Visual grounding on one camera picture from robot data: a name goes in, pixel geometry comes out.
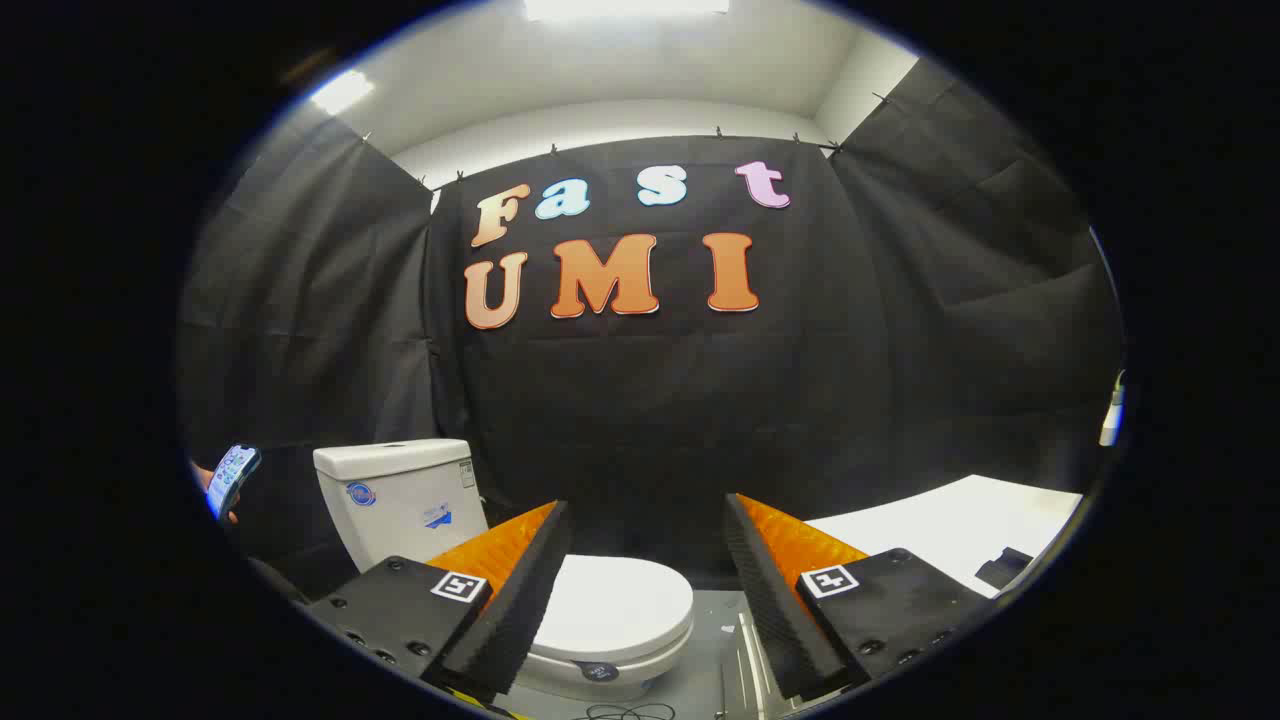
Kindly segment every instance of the letter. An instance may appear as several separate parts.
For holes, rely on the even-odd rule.
[[[636,182],[644,188],[636,196],[644,205],[675,205],[689,193],[684,183],[687,177],[680,165],[645,168],[636,176]]]
[[[623,236],[609,261],[600,265],[600,258],[585,240],[571,240],[556,246],[561,259],[559,300],[552,305],[553,318],[577,318],[585,307],[577,299],[577,288],[599,315],[604,304],[618,286],[613,311],[618,315],[644,315],[658,309],[658,299],[649,290],[649,251],[658,243],[652,234]]]
[[[507,228],[503,227],[502,222],[509,223],[516,218],[516,210],[520,209],[517,197],[529,197],[527,183],[517,184],[476,202],[476,208],[480,208],[480,227],[476,229],[476,236],[471,238],[471,247],[480,247],[507,234]]]
[[[534,209],[539,220],[549,220],[561,215],[577,215],[591,206],[586,199],[586,181],[571,178],[543,191],[543,200]]]
[[[493,263],[488,260],[476,263],[462,272],[467,278],[467,322],[472,327],[492,331],[506,325],[516,316],[516,309],[520,307],[520,266],[525,260],[529,260],[527,252],[512,252],[498,261],[506,273],[506,282],[502,287],[502,305],[493,310],[485,302]]]
[[[712,249],[716,273],[716,292],[707,299],[707,306],[721,313],[746,313],[760,306],[760,299],[751,292],[746,281],[746,249],[751,238],[736,232],[717,232],[703,238]]]
[[[733,174],[746,178],[746,191],[751,193],[751,200],[765,208],[786,208],[791,204],[791,196],[773,192],[773,182],[782,179],[782,173],[771,170],[764,163],[756,160],[748,163],[733,170]]]

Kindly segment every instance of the smartphone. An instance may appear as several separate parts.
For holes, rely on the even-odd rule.
[[[262,454],[247,445],[233,445],[227,455],[223,455],[218,469],[214,470],[214,479],[209,482],[209,492],[205,493],[209,510],[219,523],[227,523],[236,495],[261,461]]]

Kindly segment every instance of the black curtain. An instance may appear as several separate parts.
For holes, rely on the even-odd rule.
[[[236,165],[179,306],[180,424],[212,468],[262,448],[242,550],[315,597],[355,575],[316,447],[435,437],[421,314],[431,192],[310,104]]]
[[[785,209],[751,200],[735,168],[782,173]],[[687,196],[645,206],[637,173],[673,164]],[[588,182],[581,214],[541,220],[554,182]],[[502,238],[474,249],[477,202],[527,183]],[[573,552],[667,564],[695,587],[733,587],[723,493],[800,516],[849,510],[888,482],[890,338],[867,229],[822,152],[760,138],[673,137],[559,151],[440,191],[428,258],[442,429],[471,442],[477,482],[516,509],[575,505]],[[742,233],[759,307],[717,313],[708,233]],[[600,261],[628,233],[649,258],[659,309],[557,319],[557,243],[586,240]],[[520,306],[480,331],[463,313],[463,269],[527,252]],[[489,306],[504,274],[490,272]]]
[[[1046,152],[922,59],[829,161],[891,299],[892,487],[874,500],[970,473],[1083,492],[1123,328]]]

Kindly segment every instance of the white wall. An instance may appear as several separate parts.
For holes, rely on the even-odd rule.
[[[916,59],[888,38],[859,27],[849,59],[814,117],[818,128],[831,140],[844,142],[879,105],[872,94],[887,96]]]
[[[829,140],[813,119],[788,113],[689,100],[622,100],[507,115],[442,135],[392,160],[415,178],[426,176],[428,187],[440,187],[457,179],[458,170],[470,176],[543,155],[553,142],[564,150],[614,140],[716,135],[716,126],[724,135],[791,140],[800,133],[806,142]]]

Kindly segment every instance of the hand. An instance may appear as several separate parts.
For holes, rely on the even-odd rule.
[[[192,462],[191,466],[196,470],[196,477],[200,478],[200,487],[202,487],[205,492],[209,492],[209,483],[214,482],[212,470],[206,470],[200,465],[196,465],[195,462]],[[239,502],[238,492],[236,493],[236,497],[232,498],[232,507],[236,507],[237,502]],[[234,512],[228,512],[227,518],[232,521],[233,525],[239,524],[239,518],[237,518]]]

